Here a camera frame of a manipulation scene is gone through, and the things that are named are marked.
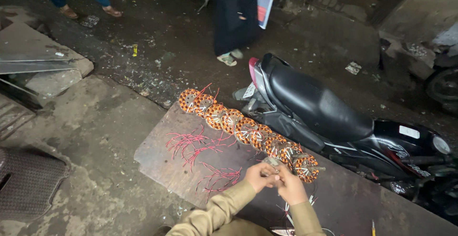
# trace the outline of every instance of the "screwdriver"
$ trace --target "screwdriver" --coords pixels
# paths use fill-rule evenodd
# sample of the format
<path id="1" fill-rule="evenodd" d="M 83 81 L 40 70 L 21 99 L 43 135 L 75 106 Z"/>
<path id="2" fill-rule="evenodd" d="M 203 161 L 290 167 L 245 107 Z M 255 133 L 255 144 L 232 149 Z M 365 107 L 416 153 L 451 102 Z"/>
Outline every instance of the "screwdriver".
<path id="1" fill-rule="evenodd" d="M 374 224 L 374 219 L 372 219 L 372 236 L 375 236 L 375 224 Z"/>

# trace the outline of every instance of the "dirty ground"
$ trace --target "dirty ground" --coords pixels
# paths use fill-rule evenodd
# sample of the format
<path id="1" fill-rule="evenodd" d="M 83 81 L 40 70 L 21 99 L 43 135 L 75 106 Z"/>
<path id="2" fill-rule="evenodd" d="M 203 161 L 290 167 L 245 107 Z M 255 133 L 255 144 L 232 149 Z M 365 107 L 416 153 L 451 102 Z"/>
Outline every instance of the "dirty ground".
<path id="1" fill-rule="evenodd" d="M 152 235 L 191 204 L 138 171 L 134 152 L 165 110 L 129 88 L 90 75 L 54 98 L 0 145 L 34 147 L 72 168 L 37 221 L 0 221 L 3 236 Z"/>

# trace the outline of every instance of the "black robe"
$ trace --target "black robe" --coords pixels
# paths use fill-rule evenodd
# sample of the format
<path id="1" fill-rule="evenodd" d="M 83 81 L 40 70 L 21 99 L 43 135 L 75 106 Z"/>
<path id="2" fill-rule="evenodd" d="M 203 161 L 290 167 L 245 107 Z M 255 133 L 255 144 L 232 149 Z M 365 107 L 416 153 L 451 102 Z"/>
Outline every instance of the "black robe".
<path id="1" fill-rule="evenodd" d="M 241 49 L 253 42 L 261 31 L 257 19 L 257 0 L 216 0 L 214 22 L 216 56 Z"/>

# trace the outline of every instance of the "khaki shirt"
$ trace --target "khaki shirt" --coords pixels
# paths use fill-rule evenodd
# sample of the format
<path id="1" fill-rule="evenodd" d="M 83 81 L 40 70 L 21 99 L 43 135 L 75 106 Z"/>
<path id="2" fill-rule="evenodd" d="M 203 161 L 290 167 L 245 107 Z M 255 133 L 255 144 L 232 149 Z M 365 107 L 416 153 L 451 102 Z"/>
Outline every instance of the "khaki shirt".
<path id="1" fill-rule="evenodd" d="M 175 225 L 167 236 L 272 236 L 265 228 L 252 222 L 233 219 L 256 195 L 245 180 L 210 198 L 206 210 L 194 210 L 183 222 Z M 296 236 L 326 236 L 317 214 L 309 202 L 289 207 Z"/>

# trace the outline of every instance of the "license plate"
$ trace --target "license plate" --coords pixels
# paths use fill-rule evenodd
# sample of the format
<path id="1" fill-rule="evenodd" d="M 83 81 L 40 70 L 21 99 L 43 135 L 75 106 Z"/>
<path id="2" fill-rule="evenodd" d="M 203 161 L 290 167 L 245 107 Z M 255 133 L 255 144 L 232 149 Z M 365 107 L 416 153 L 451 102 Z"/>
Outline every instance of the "license plate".
<path id="1" fill-rule="evenodd" d="M 243 94 L 243 98 L 252 97 L 253 94 L 255 93 L 255 89 L 256 89 L 255 83 L 252 82 L 246 89 L 245 94 Z"/>

